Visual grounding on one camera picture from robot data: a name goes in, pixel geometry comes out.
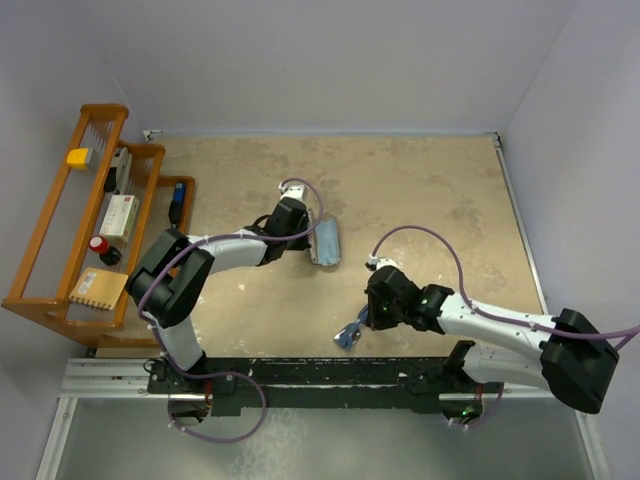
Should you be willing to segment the blue cleaning cloth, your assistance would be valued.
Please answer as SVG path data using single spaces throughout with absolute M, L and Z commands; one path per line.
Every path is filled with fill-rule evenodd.
M 341 260 L 339 227 L 336 218 L 324 215 L 315 229 L 316 263 L 333 267 Z

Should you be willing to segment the white printed glasses case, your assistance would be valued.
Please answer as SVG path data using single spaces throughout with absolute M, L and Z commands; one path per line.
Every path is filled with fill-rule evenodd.
M 337 266 L 342 258 L 337 218 L 330 213 L 318 217 L 312 210 L 308 214 L 309 225 L 314 225 L 308 235 L 311 262 L 320 267 Z

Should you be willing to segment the blue sunglasses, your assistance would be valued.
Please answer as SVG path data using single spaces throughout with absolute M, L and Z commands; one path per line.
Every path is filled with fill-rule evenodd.
M 358 342 L 362 334 L 362 328 L 366 324 L 369 308 L 364 305 L 359 311 L 356 320 L 346 325 L 335 336 L 334 342 L 343 350 L 351 350 Z

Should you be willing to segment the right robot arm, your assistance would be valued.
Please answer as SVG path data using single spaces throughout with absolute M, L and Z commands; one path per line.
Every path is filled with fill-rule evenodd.
M 406 324 L 461 337 L 445 366 L 446 383 L 513 383 L 547 390 L 565 405 L 600 412 L 619 361 L 614 346 L 581 313 L 535 315 L 473 303 L 449 287 L 419 287 L 394 264 L 374 266 L 365 292 L 366 324 Z

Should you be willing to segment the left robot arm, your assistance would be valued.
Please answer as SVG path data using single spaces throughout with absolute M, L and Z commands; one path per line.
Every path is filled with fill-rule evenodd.
M 125 284 L 141 319 L 151 327 L 168 362 L 171 381 L 184 392 L 202 387 L 207 357 L 191 313 L 214 273 L 268 265 L 289 251 L 310 247 L 311 216 L 302 200 L 281 198 L 273 212 L 231 234 L 187 236 L 164 231 Z

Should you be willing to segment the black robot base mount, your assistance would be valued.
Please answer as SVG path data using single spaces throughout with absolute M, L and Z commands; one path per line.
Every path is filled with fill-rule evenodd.
M 273 409 L 403 409 L 437 414 L 446 395 L 478 399 L 497 393 L 484 387 L 445 357 L 355 358 L 209 358 L 202 373 L 212 379 L 192 379 L 164 359 L 150 359 L 148 391 L 171 401 L 197 400 L 213 416 L 238 416 L 244 408 Z

